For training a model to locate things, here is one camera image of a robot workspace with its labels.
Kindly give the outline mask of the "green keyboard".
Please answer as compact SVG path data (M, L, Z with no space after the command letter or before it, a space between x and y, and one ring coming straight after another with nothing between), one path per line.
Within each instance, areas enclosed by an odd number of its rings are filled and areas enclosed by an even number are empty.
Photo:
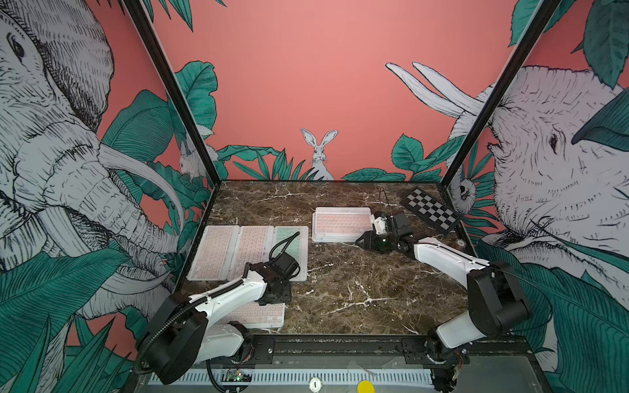
M319 234L313 233L312 240L316 243L355 243L362 235L358 234Z
M307 265L308 265L308 244L309 244L309 229L307 226L277 226L274 230L275 245L278 242L283 241L286 238L293 236L293 234L299 233L299 236L295 238L288 246L286 253L291 255L299 264L299 273L296 277L291 278L292 282L301 283L307 279Z

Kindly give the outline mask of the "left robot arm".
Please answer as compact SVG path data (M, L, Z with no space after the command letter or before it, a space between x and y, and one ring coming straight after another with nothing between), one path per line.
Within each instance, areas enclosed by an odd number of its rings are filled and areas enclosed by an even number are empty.
M247 263L241 277L211 291L168 296L136 342L133 372L154 373L168 385L199 362L217 358L236 365L247 362L255 352L251 332L237 321L219 321L252 302L260 306L290 302L290 278L299 269L283 252L267 262Z

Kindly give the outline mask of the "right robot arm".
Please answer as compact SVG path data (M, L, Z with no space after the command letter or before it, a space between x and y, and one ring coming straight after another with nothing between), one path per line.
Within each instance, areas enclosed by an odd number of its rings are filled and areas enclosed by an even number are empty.
M467 310L429 332L425 353L436 365L455 358L463 345L500 336L533 316L522 285L506 262L478 259L435 237L419 239L401 212L378 211L370 216L370 223L372 229L355 245L381 254L399 252L453 278L467 292Z

